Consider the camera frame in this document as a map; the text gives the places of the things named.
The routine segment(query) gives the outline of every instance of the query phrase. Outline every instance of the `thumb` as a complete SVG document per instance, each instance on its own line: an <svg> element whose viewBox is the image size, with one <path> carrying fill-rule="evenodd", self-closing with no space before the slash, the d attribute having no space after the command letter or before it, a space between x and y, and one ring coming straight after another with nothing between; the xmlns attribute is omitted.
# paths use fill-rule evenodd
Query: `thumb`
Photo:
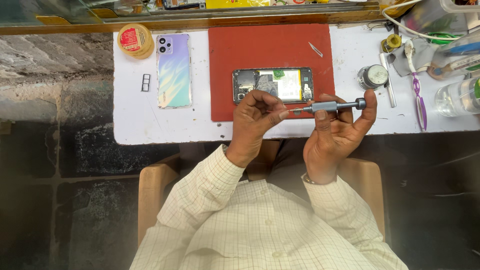
<svg viewBox="0 0 480 270"><path fill-rule="evenodd" d="M278 110L278 111L269 113L267 116L263 117L260 120L260 126L262 127L262 131L267 132L269 129L271 129L278 123L282 122L282 120L287 118L289 114L290 112L287 110L284 110L284 111Z"/></svg>
<svg viewBox="0 0 480 270"><path fill-rule="evenodd" d="M318 110L315 112L315 131L317 132L318 142L321 145L330 145L333 143L332 130L328 112Z"/></svg>

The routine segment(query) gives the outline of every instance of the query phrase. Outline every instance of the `red label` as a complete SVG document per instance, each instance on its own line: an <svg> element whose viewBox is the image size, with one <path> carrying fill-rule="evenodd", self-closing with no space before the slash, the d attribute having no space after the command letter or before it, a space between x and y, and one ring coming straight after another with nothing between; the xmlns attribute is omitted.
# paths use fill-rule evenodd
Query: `red label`
<svg viewBox="0 0 480 270"><path fill-rule="evenodd" d="M130 28L125 30L120 35L120 44L122 47L129 51L136 51L140 49L140 44L138 44L137 39L137 29Z"/></svg>

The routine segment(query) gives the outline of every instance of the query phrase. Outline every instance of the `sim card tray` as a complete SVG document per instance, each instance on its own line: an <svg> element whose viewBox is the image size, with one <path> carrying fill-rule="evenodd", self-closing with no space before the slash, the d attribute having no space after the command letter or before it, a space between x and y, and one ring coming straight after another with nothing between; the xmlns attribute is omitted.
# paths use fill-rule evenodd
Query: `sim card tray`
<svg viewBox="0 0 480 270"><path fill-rule="evenodd" d="M150 90L150 74L144 74L142 79L142 92L148 92Z"/></svg>

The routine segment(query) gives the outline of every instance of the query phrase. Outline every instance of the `toothbrush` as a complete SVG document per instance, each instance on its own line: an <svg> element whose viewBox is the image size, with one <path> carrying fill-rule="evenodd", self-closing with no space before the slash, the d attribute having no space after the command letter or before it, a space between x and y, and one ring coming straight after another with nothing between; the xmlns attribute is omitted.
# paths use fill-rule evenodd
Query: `toothbrush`
<svg viewBox="0 0 480 270"><path fill-rule="evenodd" d="M418 119L419 119L419 124L421 127L422 131L427 130L427 111L425 109L425 103L423 103L423 98L420 95L420 80L418 78L417 71L415 70L415 67L413 66L412 58L413 55L415 54L415 48L413 48L413 42L409 39L405 42L404 46L405 50L405 55L408 60L408 66L410 67L410 71L412 71L412 85L413 85L413 90L415 91L415 94L417 94L417 114L418 114Z"/></svg>

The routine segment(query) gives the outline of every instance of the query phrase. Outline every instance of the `wooden chair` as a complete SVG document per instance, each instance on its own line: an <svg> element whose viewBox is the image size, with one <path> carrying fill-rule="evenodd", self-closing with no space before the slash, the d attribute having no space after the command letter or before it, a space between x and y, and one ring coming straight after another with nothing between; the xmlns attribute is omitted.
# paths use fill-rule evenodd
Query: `wooden chair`
<svg viewBox="0 0 480 270"><path fill-rule="evenodd" d="M249 179L259 180L268 176L277 149L278 141L265 140L262 143L259 156L247 167ZM156 216L163 206L165 186L175 180L179 172L180 154L176 154L144 168L140 173L138 246L146 230L156 224ZM340 164L338 175L370 206L385 241L384 197L378 165L371 161L349 158Z"/></svg>

